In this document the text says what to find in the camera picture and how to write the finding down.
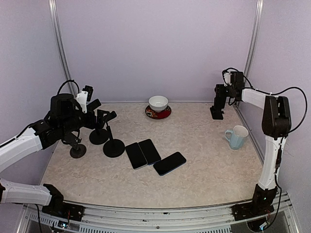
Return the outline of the small round-base phone stand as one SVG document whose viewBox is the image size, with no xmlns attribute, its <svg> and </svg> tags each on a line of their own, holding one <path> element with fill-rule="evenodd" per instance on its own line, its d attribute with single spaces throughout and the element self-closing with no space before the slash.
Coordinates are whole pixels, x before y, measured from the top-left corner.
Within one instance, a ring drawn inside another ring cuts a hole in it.
<svg viewBox="0 0 311 233">
<path fill-rule="evenodd" d="M 81 158 L 86 153 L 86 146 L 81 144 L 81 141 L 82 140 L 80 138 L 72 133 L 65 135 L 65 137 L 62 139 L 62 143 L 64 145 L 71 146 L 69 153 L 70 156 L 74 159 Z"/>
</svg>

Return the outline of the black phone white edge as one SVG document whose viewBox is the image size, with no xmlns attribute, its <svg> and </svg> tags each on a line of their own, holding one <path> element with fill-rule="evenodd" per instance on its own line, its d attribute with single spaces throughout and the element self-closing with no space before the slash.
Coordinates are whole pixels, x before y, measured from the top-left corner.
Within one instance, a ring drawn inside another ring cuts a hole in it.
<svg viewBox="0 0 311 233">
<path fill-rule="evenodd" d="M 144 154 L 137 142 L 126 146 L 125 150 L 134 170 L 147 165 Z"/>
</svg>

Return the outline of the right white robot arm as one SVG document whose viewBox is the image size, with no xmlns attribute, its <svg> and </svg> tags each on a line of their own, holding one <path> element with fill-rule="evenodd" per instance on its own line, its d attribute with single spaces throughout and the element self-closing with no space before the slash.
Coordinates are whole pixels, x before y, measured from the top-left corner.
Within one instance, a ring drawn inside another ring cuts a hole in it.
<svg viewBox="0 0 311 233">
<path fill-rule="evenodd" d="M 222 71 L 223 84 L 215 87 L 216 96 L 210 111 L 213 119 L 223 119 L 227 99 L 249 103 L 263 110 L 261 128 L 265 135 L 263 170 L 256 184 L 248 210 L 258 216 L 270 207 L 279 190 L 277 179 L 283 148 L 291 129 L 291 114 L 287 97 L 265 94 L 252 87 L 245 87 L 243 72 L 234 68 Z"/>
</svg>

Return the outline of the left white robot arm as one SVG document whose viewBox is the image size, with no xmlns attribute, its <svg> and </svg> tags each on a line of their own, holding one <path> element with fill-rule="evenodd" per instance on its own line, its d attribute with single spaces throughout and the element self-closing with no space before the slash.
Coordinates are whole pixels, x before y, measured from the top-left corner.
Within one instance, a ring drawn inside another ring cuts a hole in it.
<svg viewBox="0 0 311 233">
<path fill-rule="evenodd" d="M 1 144 L 1 171 L 59 140 L 71 146 L 69 153 L 72 158 L 83 157 L 86 146 L 74 132 L 81 128 L 96 129 L 99 123 L 95 109 L 100 106 L 98 99 L 90 101 L 87 91 L 80 91 L 76 97 L 68 93 L 53 96 L 51 108 L 44 119 L 29 124 L 20 134 Z M 58 216 L 68 211 L 63 195 L 51 184 L 28 185 L 1 179 L 0 202 L 37 204 L 43 206 L 46 213 L 55 212 Z"/>
</svg>

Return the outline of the tall black phone stand rear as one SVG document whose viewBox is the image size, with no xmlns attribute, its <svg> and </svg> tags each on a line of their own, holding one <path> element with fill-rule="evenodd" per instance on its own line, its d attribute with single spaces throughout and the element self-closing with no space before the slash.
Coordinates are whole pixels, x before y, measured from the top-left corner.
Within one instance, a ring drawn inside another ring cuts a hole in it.
<svg viewBox="0 0 311 233">
<path fill-rule="evenodd" d="M 88 111 L 95 111 L 98 107 L 101 106 L 99 99 L 95 99 L 91 103 L 87 105 L 87 112 Z M 94 145 L 101 145 L 108 140 L 108 132 L 104 129 L 104 126 L 97 126 L 95 129 L 90 133 L 89 140 Z"/>
</svg>

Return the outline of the tall black phone stand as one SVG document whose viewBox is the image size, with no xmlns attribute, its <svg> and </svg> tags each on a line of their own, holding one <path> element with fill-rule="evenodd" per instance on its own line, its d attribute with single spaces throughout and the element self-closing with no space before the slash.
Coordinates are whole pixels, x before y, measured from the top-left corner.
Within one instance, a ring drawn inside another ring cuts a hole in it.
<svg viewBox="0 0 311 233">
<path fill-rule="evenodd" d="M 98 107 L 101 106 L 99 99 L 95 99 L 91 103 L 87 105 L 87 112 L 88 111 L 95 111 Z M 101 145 L 108 140 L 108 132 L 104 129 L 104 126 L 97 126 L 95 129 L 90 133 L 89 140 L 94 145 Z"/>
<path fill-rule="evenodd" d="M 110 112 L 110 114 L 106 115 L 105 117 L 105 125 L 108 132 L 109 140 L 104 144 L 103 152 L 109 158 L 117 158 L 121 156 L 125 151 L 124 143 L 119 139 L 113 138 L 111 128 L 108 125 L 108 122 L 116 117 L 117 114 L 115 111 Z"/>
</svg>

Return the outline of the tall black phone stand front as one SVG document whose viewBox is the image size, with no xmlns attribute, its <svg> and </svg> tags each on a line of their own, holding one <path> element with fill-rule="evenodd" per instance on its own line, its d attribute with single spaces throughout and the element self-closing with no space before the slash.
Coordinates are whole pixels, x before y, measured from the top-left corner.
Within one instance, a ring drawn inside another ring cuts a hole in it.
<svg viewBox="0 0 311 233">
<path fill-rule="evenodd" d="M 119 139 L 113 138 L 111 128 L 108 125 L 108 122 L 116 117 L 117 114 L 115 111 L 110 112 L 110 114 L 106 115 L 105 117 L 105 125 L 108 132 L 109 140 L 104 144 L 103 152 L 109 158 L 117 158 L 121 156 L 125 151 L 124 143 Z"/>
</svg>

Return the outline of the black phone blue edge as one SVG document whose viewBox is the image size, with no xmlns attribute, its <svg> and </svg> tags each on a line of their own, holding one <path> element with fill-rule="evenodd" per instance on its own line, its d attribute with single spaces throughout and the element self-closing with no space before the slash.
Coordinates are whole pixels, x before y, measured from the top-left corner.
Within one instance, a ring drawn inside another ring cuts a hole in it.
<svg viewBox="0 0 311 233">
<path fill-rule="evenodd" d="M 155 163 L 153 167 L 159 176 L 164 176 L 185 164 L 186 161 L 186 158 L 180 152 L 175 152 L 163 160 Z"/>
</svg>

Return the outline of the light blue mug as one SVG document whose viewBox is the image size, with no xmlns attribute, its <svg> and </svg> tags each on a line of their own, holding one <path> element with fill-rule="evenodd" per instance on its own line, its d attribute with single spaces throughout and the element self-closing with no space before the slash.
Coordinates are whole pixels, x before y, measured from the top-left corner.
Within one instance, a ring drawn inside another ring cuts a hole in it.
<svg viewBox="0 0 311 233">
<path fill-rule="evenodd" d="M 239 150 L 248 137 L 248 130 L 241 125 L 236 125 L 232 130 L 226 130 L 224 133 L 225 139 L 229 142 L 229 146 L 233 150 Z"/>
</svg>

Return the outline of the red patterned saucer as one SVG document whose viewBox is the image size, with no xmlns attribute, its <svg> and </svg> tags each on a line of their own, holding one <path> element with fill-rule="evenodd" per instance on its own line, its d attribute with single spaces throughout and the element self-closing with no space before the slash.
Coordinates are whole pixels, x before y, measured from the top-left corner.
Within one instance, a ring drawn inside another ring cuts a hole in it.
<svg viewBox="0 0 311 233">
<path fill-rule="evenodd" d="M 145 108 L 145 114 L 152 119 L 160 120 L 167 118 L 172 113 L 170 106 L 167 106 L 163 111 L 157 112 L 150 105 Z"/>
</svg>

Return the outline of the white ceramic bowl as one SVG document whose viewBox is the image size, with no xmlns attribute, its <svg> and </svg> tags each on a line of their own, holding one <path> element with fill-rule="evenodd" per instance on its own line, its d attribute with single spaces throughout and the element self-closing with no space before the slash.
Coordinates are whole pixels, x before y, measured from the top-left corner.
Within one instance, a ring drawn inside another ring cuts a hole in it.
<svg viewBox="0 0 311 233">
<path fill-rule="evenodd" d="M 152 96 L 148 100 L 149 106 L 156 112 L 161 112 L 168 106 L 168 99 L 164 96 Z"/>
</svg>

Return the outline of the right aluminium corner post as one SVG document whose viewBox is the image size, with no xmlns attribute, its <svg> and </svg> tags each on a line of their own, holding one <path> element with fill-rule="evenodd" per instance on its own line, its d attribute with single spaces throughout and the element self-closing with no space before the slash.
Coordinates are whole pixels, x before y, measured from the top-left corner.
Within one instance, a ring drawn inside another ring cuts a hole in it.
<svg viewBox="0 0 311 233">
<path fill-rule="evenodd" d="M 255 17 L 254 17 L 254 22 L 253 22 L 253 29 L 252 29 L 251 39 L 250 39 L 250 46 L 249 46 L 248 55 L 246 58 L 246 64 L 244 68 L 244 74 L 246 77 L 249 76 L 253 58 L 255 55 L 256 44 L 257 44 L 260 23 L 261 23 L 261 18 L 262 18 L 263 5 L 264 5 L 264 0 L 257 0 Z"/>
</svg>

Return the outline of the aluminium corner post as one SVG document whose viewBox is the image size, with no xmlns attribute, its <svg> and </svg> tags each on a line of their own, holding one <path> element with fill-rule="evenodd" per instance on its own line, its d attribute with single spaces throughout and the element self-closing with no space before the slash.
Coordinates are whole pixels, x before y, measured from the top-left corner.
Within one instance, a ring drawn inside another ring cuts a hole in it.
<svg viewBox="0 0 311 233">
<path fill-rule="evenodd" d="M 48 0 L 48 4 L 49 4 L 49 10 L 50 10 L 50 15 L 52 19 L 52 25 L 53 25 L 53 31 L 55 35 L 56 44 L 57 44 L 57 49 L 59 53 L 59 58 L 60 58 L 61 66 L 62 66 L 64 75 L 65 75 L 65 80 L 66 81 L 72 80 L 70 71 L 69 71 L 67 58 L 66 58 L 64 45 L 63 45 L 56 0 Z"/>
<path fill-rule="evenodd" d="M 255 17 L 254 17 L 254 22 L 253 22 L 253 29 L 252 29 L 251 39 L 250 39 L 250 46 L 249 46 L 248 55 L 246 58 L 246 64 L 244 68 L 244 74 L 246 77 L 249 76 L 253 58 L 255 55 L 256 44 L 257 44 L 260 23 L 261 23 L 261 18 L 262 18 L 263 5 L 264 5 L 264 0 L 257 0 Z"/>
</svg>

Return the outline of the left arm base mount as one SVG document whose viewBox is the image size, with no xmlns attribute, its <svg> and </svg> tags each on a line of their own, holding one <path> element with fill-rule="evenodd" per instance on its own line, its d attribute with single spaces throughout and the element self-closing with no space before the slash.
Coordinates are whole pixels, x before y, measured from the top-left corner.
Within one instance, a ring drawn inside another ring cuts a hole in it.
<svg viewBox="0 0 311 233">
<path fill-rule="evenodd" d="M 62 202 L 55 206 L 43 206 L 42 212 L 51 216 L 81 222 L 85 208 L 81 205 Z"/>
</svg>

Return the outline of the left aluminium corner post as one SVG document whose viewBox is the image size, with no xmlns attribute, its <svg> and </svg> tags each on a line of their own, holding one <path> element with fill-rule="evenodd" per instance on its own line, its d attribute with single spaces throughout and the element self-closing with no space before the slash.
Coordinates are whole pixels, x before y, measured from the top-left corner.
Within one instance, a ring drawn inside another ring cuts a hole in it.
<svg viewBox="0 0 311 233">
<path fill-rule="evenodd" d="M 56 0 L 48 0 L 48 4 L 49 4 L 49 10 L 50 10 L 50 15 L 52 19 L 52 25 L 53 25 L 53 31 L 55 35 L 56 44 L 57 44 L 57 49 L 59 53 L 59 58 L 60 58 L 61 66 L 62 66 L 64 75 L 65 75 L 65 80 L 66 81 L 72 80 L 70 71 L 69 71 L 67 58 L 66 58 L 64 45 L 63 45 Z"/>
</svg>

